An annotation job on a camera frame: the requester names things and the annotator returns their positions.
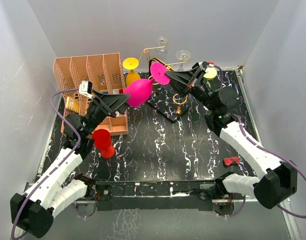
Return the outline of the magenta wine glass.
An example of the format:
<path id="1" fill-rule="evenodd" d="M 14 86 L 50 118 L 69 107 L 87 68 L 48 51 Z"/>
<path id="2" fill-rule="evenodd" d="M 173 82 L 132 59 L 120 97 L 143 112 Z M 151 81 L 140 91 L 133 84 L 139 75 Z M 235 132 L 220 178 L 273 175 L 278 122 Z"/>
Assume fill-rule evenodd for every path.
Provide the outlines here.
<path id="1" fill-rule="evenodd" d="M 130 95 L 130 98 L 127 100 L 129 106 L 136 108 L 144 104 L 153 93 L 154 82 L 161 85 L 170 83 L 170 80 L 165 75 L 168 69 L 163 64 L 158 62 L 153 63 L 150 71 L 150 79 L 137 79 L 125 88 L 124 93 Z"/>

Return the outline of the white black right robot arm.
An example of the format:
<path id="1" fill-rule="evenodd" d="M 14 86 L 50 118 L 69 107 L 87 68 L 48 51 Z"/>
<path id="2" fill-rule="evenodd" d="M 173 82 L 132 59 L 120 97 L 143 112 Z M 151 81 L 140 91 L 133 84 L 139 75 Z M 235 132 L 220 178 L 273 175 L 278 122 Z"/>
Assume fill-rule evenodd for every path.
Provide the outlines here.
<path id="1" fill-rule="evenodd" d="M 215 180 L 216 194 L 223 199 L 231 194 L 250 196 L 272 209 L 297 192 L 295 165 L 264 149 L 245 131 L 238 116 L 231 113 L 239 104 L 234 89 L 222 85 L 210 90 L 203 85 L 208 67 L 207 62 L 197 63 L 191 70 L 168 70 L 164 75 L 179 97 L 191 94 L 208 109 L 205 116 L 208 129 L 232 146 L 256 174 L 251 177 L 228 172 Z"/>

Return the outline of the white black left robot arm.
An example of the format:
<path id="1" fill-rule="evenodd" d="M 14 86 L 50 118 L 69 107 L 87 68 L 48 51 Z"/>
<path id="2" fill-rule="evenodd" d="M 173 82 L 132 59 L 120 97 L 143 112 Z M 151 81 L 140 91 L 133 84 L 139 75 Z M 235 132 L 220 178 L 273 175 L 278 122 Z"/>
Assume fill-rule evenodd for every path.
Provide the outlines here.
<path id="1" fill-rule="evenodd" d="M 43 237 L 60 212 L 79 198 L 89 200 L 95 196 L 93 179 L 83 174 L 67 186 L 63 184 L 92 150 L 94 140 L 89 138 L 92 132 L 106 117 L 125 113 L 131 95 L 104 94 L 95 90 L 87 91 L 87 94 L 91 102 L 85 116 L 77 113 L 58 115 L 63 120 L 66 142 L 57 158 L 36 183 L 24 193 L 16 193 L 11 198 L 11 239 L 17 238 L 16 228 L 38 239 Z"/>

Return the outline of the red wine glass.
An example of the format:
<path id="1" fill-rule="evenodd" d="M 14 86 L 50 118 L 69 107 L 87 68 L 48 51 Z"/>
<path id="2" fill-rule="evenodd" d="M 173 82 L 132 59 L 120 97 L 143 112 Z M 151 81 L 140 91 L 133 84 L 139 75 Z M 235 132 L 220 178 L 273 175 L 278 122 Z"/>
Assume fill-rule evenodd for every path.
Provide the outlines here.
<path id="1" fill-rule="evenodd" d="M 99 149 L 103 158 L 111 158 L 115 154 L 115 148 L 112 145 L 111 135 L 108 130 L 98 129 L 92 134 L 94 145 Z"/>

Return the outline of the yellow wine glass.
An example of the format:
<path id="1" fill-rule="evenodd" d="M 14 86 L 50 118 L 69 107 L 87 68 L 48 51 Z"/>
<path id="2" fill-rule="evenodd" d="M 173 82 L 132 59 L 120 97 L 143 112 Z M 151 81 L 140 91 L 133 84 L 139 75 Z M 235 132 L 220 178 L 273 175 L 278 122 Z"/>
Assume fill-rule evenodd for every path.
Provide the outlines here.
<path id="1" fill-rule="evenodd" d="M 129 70 L 129 73 L 126 76 L 127 86 L 132 84 L 134 81 L 140 79 L 139 73 L 135 71 L 135 69 L 139 66 L 138 59 L 134 57 L 128 57 L 123 61 L 122 65 L 126 70 Z"/>

